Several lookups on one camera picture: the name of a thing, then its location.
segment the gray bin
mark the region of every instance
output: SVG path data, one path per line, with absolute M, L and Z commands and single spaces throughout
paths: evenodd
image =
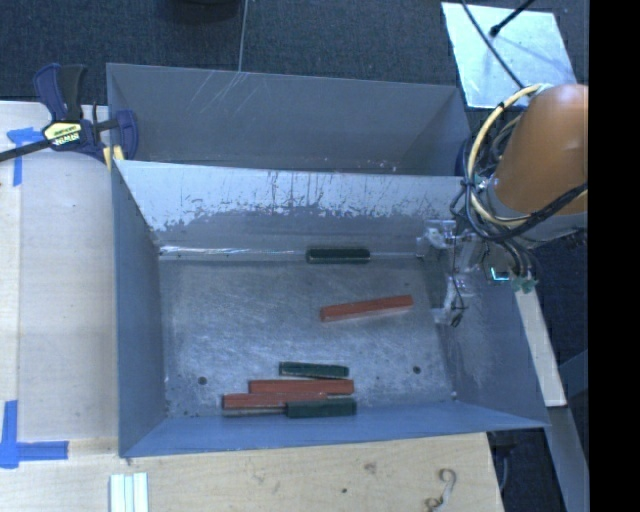
M 422 84 L 108 66 L 135 160 L 113 170 L 120 455 L 381 441 L 544 426 L 508 284 L 451 271 L 417 240 L 450 217 L 469 135 L 459 92 Z M 312 265 L 310 247 L 366 247 Z M 323 323 L 322 306 L 411 294 L 401 314 Z M 350 368 L 357 414 L 226 417 L 225 393 L 285 360 Z

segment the cable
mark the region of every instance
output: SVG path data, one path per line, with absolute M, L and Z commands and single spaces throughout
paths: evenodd
M 520 87 L 520 89 L 524 89 L 525 85 L 518 79 L 518 77 L 513 73 L 513 71 L 511 71 L 511 68 L 509 68 L 509 66 L 507 66 L 507 63 L 502 59 L 502 57 L 500 57 L 500 55 L 498 54 L 496 49 L 491 44 L 491 41 L 489 41 L 487 36 L 484 35 L 484 32 L 482 31 L 482 28 L 480 27 L 480 25 L 476 21 L 476 19 L 473 16 L 473 14 L 471 14 L 471 10 L 469 9 L 469 6 L 467 5 L 466 0 L 460 0 L 460 1 L 462 3 L 462 7 L 464 8 L 465 12 L 467 13 L 467 16 L 469 17 L 469 20 L 471 21 L 471 23 L 473 23 L 473 26 L 478 31 L 478 34 L 480 34 L 480 37 L 482 37 L 483 41 L 485 42 L 485 44 L 487 45 L 489 50 L 491 50 L 491 53 L 493 53 L 495 58 L 498 59 L 498 62 L 500 63 L 500 65 L 504 68 L 504 70 L 511 77 L 511 79 L 518 85 L 518 87 Z

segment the red block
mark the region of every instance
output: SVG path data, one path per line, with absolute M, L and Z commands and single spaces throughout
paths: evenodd
M 354 391 L 351 379 L 271 379 L 249 381 L 250 393 L 326 393 L 350 395 Z
M 229 393 L 222 397 L 223 409 L 284 408 L 287 402 L 326 400 L 326 393 Z
M 367 300 L 363 302 L 349 302 L 320 308 L 320 320 L 333 322 L 347 318 L 360 318 L 372 315 L 381 315 L 405 311 L 413 307 L 411 295 L 398 295 L 382 299 Z

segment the dark green block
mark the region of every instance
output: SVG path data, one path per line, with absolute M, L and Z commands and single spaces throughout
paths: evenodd
M 307 250 L 306 259 L 307 263 L 368 263 L 371 253 L 364 248 L 317 248 Z
M 326 418 L 329 416 L 353 416 L 356 401 L 353 398 L 331 398 L 329 400 L 308 400 L 287 402 L 285 414 L 289 418 Z
M 312 377 L 319 379 L 344 379 L 349 376 L 349 368 L 337 364 L 297 363 L 293 361 L 284 361 L 280 363 L 280 375 Z

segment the yellow label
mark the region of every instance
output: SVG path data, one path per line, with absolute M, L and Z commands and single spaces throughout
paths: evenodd
M 55 145 L 65 144 L 80 138 L 82 126 L 79 123 L 53 123 L 45 128 L 43 134 Z

